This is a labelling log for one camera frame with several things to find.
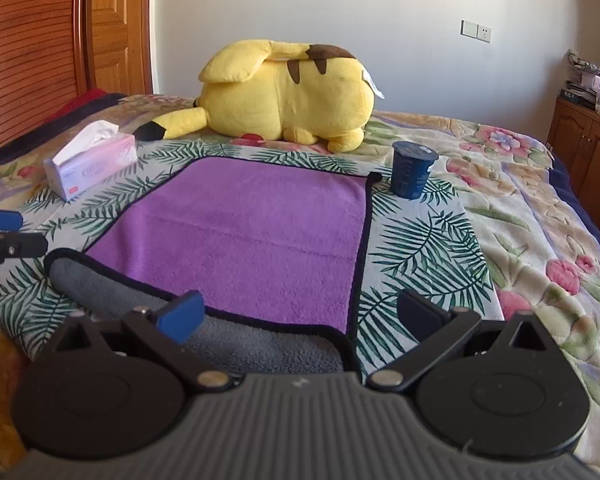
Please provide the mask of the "purple and grey towel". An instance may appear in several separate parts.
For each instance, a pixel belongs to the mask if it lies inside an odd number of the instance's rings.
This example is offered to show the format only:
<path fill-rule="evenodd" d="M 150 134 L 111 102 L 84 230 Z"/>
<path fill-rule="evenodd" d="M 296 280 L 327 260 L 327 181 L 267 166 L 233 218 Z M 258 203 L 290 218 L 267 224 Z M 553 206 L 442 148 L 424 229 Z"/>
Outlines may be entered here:
<path fill-rule="evenodd" d="M 205 157 L 126 206 L 85 252 L 50 252 L 45 270 L 103 321 L 200 292 L 206 314 L 187 347 L 229 372 L 355 370 L 378 180 Z"/>

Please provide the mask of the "palm leaf print cloth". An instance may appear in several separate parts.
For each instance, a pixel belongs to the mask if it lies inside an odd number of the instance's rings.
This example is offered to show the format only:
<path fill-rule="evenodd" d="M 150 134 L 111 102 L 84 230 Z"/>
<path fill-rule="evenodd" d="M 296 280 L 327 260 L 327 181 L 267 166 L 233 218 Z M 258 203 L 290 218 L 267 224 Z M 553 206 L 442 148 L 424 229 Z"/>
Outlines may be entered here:
<path fill-rule="evenodd" d="M 396 300 L 410 288 L 445 308 L 465 307 L 500 318 L 486 259 L 454 186 L 430 178 L 422 196 L 406 200 L 389 186 L 389 169 L 372 162 L 311 152 L 252 148 L 196 140 L 145 145 L 137 163 L 65 202 L 48 186 L 19 192 L 7 205 L 23 216 L 24 229 L 43 234 L 50 248 L 85 252 L 126 206 L 205 157 L 238 158 L 333 174 L 379 174 L 370 191 L 366 246 L 353 342 L 363 370 L 371 372 L 414 344 L 396 313 Z"/>

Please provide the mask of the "pink tissue box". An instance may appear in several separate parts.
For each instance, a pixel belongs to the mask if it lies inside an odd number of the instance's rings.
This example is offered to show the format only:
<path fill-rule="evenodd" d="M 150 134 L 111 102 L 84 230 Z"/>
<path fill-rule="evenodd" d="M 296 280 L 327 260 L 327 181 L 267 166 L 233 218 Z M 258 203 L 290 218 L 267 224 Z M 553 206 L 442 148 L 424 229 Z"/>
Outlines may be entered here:
<path fill-rule="evenodd" d="M 137 162 L 136 140 L 106 120 L 91 122 L 43 162 L 50 189 L 65 202 Z"/>

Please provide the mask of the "floral bed blanket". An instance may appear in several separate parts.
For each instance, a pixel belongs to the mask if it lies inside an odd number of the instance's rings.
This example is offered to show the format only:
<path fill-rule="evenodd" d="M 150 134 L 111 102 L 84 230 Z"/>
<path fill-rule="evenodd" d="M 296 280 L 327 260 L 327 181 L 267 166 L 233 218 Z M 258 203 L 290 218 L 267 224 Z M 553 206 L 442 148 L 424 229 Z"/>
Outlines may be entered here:
<path fill-rule="evenodd" d="M 12 209 L 8 200 L 19 192 L 47 186 L 44 160 L 91 122 L 106 120 L 130 132 L 188 106 L 189 99 L 172 96 L 102 98 L 50 122 L 43 144 L 21 138 L 0 153 L 0 209 Z M 600 471 L 600 236 L 574 208 L 556 159 L 540 141 L 460 119 L 383 112 L 373 114 L 363 144 L 349 154 L 210 131 L 175 141 L 185 140 L 344 156 L 389 171 L 396 141 L 435 150 L 439 159 L 429 179 L 454 186 L 486 259 L 501 316 L 534 311 L 588 390 L 591 416 L 577 454 Z"/>

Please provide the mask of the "red pillow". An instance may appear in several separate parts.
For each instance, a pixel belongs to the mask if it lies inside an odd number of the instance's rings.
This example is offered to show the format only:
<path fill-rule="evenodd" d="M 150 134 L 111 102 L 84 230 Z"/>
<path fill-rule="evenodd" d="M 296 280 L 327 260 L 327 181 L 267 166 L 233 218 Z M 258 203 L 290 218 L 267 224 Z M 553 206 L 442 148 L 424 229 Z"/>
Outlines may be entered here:
<path fill-rule="evenodd" d="M 74 112 L 75 110 L 78 110 L 82 106 L 84 106 L 88 103 L 91 103 L 93 101 L 96 101 L 100 98 L 103 98 L 106 95 L 107 95 L 107 92 L 102 89 L 99 89 L 99 88 L 94 88 L 94 89 L 88 90 L 87 92 L 80 94 L 75 99 L 73 99 L 70 102 L 68 102 L 67 104 L 65 104 L 59 110 L 56 110 L 55 113 L 51 114 L 50 116 L 47 116 L 43 120 L 43 122 L 44 122 L 44 124 L 48 124 L 49 122 L 52 122 L 53 120 L 64 117 L 64 116 L 68 115 L 69 113 Z"/>

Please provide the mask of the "dark blue plastic cup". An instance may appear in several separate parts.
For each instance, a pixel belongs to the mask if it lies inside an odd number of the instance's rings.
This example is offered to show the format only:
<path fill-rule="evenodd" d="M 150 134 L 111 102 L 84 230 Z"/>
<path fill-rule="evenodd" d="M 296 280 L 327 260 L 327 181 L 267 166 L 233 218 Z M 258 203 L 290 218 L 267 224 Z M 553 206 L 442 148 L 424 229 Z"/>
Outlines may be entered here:
<path fill-rule="evenodd" d="M 439 155 L 432 148 L 408 141 L 396 141 L 392 148 L 390 190 L 399 197 L 416 200 L 422 196 Z"/>

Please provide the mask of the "wooden slatted headboard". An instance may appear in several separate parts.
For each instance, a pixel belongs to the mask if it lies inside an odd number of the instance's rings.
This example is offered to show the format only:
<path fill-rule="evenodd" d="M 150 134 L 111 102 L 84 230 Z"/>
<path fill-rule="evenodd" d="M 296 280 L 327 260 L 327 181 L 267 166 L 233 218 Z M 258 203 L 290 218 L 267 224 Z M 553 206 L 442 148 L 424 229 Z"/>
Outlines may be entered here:
<path fill-rule="evenodd" d="M 0 0 L 0 148 L 87 88 L 83 0 Z"/>

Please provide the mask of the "wooden side cabinet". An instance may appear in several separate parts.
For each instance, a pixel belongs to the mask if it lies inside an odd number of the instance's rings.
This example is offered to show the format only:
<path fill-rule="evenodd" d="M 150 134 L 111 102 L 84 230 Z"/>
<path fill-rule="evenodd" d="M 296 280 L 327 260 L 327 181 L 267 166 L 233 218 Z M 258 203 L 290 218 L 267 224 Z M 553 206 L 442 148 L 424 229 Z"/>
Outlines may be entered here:
<path fill-rule="evenodd" d="M 573 195 L 600 230 L 600 115 L 560 96 L 547 146 L 564 163 Z"/>

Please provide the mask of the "wooden door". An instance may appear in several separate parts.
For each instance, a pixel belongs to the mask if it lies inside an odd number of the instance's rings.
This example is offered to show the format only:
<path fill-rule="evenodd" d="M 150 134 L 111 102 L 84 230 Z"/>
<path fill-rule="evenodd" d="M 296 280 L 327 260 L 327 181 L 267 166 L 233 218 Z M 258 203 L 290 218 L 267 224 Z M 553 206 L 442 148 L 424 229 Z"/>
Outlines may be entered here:
<path fill-rule="evenodd" d="M 109 93 L 152 91 L 149 0 L 86 0 L 90 84 Z"/>

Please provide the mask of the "yellow Pikachu plush toy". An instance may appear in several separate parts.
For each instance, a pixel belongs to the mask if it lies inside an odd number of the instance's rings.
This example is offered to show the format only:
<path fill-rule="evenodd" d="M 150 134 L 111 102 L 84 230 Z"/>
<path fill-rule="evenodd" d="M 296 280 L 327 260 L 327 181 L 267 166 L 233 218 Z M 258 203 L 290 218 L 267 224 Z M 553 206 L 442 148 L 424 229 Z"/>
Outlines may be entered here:
<path fill-rule="evenodd" d="M 362 144 L 375 100 L 384 96 L 352 53 L 330 44 L 235 41 L 212 56 L 199 80 L 192 107 L 151 119 L 135 139 L 177 139 L 209 128 L 232 138 L 324 141 L 332 153 L 349 153 Z"/>

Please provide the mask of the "white wall socket panel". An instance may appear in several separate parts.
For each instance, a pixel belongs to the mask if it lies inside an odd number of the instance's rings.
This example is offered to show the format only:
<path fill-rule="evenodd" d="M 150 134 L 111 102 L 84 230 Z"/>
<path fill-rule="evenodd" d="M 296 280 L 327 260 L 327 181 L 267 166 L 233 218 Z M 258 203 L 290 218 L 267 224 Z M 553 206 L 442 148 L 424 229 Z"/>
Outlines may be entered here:
<path fill-rule="evenodd" d="M 460 34 L 467 38 L 479 40 L 490 44 L 492 38 L 492 29 L 484 25 L 463 20 L 460 22 Z"/>

